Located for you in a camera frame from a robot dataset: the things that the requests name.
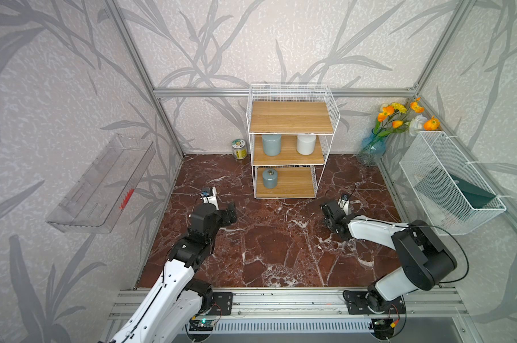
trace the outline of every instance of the dark green cloth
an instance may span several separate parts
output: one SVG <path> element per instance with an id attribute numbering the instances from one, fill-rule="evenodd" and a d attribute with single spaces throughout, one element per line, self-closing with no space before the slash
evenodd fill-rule
<path id="1" fill-rule="evenodd" d="M 482 209 L 496 196 L 457 176 L 449 175 L 474 209 Z M 440 168 L 434 167 L 425 178 L 416 184 L 415 189 L 454 215 L 462 212 L 462 208 L 455 201 L 458 191 Z"/>

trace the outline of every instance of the red marble surface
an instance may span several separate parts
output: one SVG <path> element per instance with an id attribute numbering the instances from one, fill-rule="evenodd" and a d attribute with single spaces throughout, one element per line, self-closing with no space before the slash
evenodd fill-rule
<path id="1" fill-rule="evenodd" d="M 217 187 L 221 209 L 235 202 L 238 222 L 218 232 L 214 255 L 197 278 L 216 287 L 368 286 L 399 267 L 397 255 L 372 242 L 341 241 L 322 223 L 319 208 L 342 192 L 349 194 L 354 185 L 354 212 L 399 221 L 378 168 L 362 166 L 354 155 L 329 156 L 316 199 L 255 199 L 249 158 L 189 155 L 139 286 L 152 287 L 166 254 L 186 232 L 187 217 L 206 186 Z"/>

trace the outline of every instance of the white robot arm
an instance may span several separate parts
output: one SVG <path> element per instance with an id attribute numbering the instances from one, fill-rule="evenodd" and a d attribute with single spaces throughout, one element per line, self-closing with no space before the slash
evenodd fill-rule
<path id="1" fill-rule="evenodd" d="M 432 289 L 456 268 L 455 257 L 427 223 L 392 223 L 358 216 L 349 213 L 348 203 L 348 197 L 342 196 L 338 202 L 321 205 L 327 227 L 343 240 L 366 239 L 395 250 L 402 265 L 368 287 L 366 305 L 372 312 L 386 311 L 392 300 L 405 293 Z"/>
<path id="2" fill-rule="evenodd" d="M 187 235 L 173 246 L 155 285 L 109 343 L 170 343 L 193 316 L 212 307 L 212 286 L 193 275 L 213 253 L 218 230 L 237 218 L 233 204 L 218 209 L 215 187 L 204 188 L 202 197 Z"/>

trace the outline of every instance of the wooden shelf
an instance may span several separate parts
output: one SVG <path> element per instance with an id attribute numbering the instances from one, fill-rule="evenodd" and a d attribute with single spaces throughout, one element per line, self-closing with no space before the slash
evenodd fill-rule
<path id="1" fill-rule="evenodd" d="M 327 105 L 305 101 L 253 101 L 249 131 L 333 134 Z"/>
<path id="2" fill-rule="evenodd" d="M 262 183 L 264 167 L 257 168 L 256 198 L 314 198 L 314 180 L 310 167 L 274 168 L 278 172 L 278 185 L 265 188 Z"/>
<path id="3" fill-rule="evenodd" d="M 276 156 L 264 154 L 262 149 L 262 134 L 255 136 L 255 150 L 253 165 L 255 166 L 282 166 L 282 165 L 306 165 L 324 164 L 322 145 L 319 137 L 316 138 L 316 148 L 310 155 L 301 155 L 296 151 L 297 136 L 292 134 L 282 135 L 282 152 Z"/>

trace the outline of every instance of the wallpaper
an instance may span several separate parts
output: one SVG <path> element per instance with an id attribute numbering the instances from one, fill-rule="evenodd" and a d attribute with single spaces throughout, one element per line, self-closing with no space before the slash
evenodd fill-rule
<path id="1" fill-rule="evenodd" d="M 517 1 L 476 1 L 420 94 L 517 203 Z M 425 219 L 398 162 L 413 138 L 398 135 L 383 161 L 409 220 Z M 456 283 L 484 342 L 517 343 L 517 234 L 505 216 L 458 236 L 470 273 Z M 448 278 L 465 272 L 460 261 Z"/>
<path id="2" fill-rule="evenodd" d="M 0 342 L 90 342 L 132 288 L 181 160 L 102 2 L 0 1 Z M 156 154 L 110 234 L 45 217 L 114 134 Z"/>
<path id="3" fill-rule="evenodd" d="M 405 98 L 339 98 L 340 110 L 331 153 L 357 153 L 368 137 L 382 103 L 405 103 Z M 231 142 L 248 141 L 247 98 L 182 98 L 163 107 L 184 151 L 197 154 L 231 153 Z"/>
<path id="4" fill-rule="evenodd" d="M 156 88 L 248 87 L 253 82 L 405 88 L 418 79 L 458 1 L 118 3 Z M 344 110 L 369 111 L 369 102 L 355 102 Z M 187 153 L 230 152 L 232 138 L 247 136 L 241 119 L 245 103 L 163 99 Z M 362 137 L 372 119 L 350 121 L 346 132 Z M 357 151 L 357 139 L 336 140 L 347 145 L 334 151 Z"/>

